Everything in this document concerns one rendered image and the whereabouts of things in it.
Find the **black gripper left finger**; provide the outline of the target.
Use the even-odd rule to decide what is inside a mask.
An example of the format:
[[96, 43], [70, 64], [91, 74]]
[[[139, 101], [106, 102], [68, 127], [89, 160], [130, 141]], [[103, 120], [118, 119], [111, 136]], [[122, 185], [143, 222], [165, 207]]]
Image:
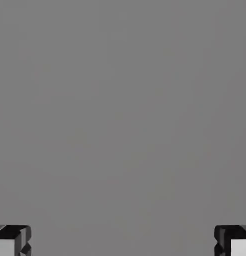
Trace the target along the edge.
[[0, 256], [32, 256], [29, 225], [0, 224]]

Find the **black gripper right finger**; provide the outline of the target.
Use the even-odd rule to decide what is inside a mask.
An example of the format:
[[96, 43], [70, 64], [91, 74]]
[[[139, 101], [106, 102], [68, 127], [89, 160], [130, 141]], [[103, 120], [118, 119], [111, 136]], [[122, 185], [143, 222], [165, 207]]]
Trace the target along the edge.
[[214, 256], [246, 256], [246, 225], [216, 225]]

